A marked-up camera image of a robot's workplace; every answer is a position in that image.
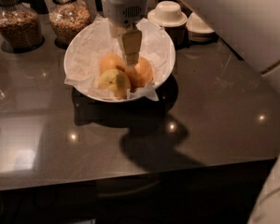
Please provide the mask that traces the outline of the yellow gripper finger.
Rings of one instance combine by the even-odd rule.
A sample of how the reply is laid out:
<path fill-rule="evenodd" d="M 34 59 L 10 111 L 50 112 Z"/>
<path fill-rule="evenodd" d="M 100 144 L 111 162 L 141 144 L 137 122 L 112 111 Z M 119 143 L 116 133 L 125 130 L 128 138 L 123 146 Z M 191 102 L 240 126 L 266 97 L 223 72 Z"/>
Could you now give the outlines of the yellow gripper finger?
<path fill-rule="evenodd" d="M 122 56 L 126 56 L 126 32 L 128 29 L 125 26 L 118 25 L 117 23 L 109 23 L 109 31 L 113 38 L 116 38 L 119 43 Z"/>
<path fill-rule="evenodd" d="M 138 63 L 142 32 L 137 28 L 125 31 L 120 38 L 122 57 L 127 66 Z"/>

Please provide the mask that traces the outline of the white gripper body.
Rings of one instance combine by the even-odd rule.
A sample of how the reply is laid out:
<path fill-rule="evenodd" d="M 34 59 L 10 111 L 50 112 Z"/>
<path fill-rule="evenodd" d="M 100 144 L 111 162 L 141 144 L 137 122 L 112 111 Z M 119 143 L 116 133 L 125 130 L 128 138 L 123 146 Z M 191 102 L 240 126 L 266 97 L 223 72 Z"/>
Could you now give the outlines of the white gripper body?
<path fill-rule="evenodd" d="M 102 0 L 104 15 L 118 25 L 138 23 L 147 14 L 147 0 Z"/>

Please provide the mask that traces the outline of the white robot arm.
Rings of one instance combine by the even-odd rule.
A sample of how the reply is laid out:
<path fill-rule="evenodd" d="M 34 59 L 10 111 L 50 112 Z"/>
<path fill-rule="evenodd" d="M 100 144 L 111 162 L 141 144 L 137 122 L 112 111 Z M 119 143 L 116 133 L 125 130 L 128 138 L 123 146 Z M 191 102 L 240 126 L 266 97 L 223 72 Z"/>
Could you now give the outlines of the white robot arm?
<path fill-rule="evenodd" d="M 220 35 L 280 94 L 280 0 L 180 0 Z M 123 59 L 135 64 L 140 33 L 135 24 L 147 0 L 102 0 Z M 280 224 L 280 155 L 247 224 Z"/>

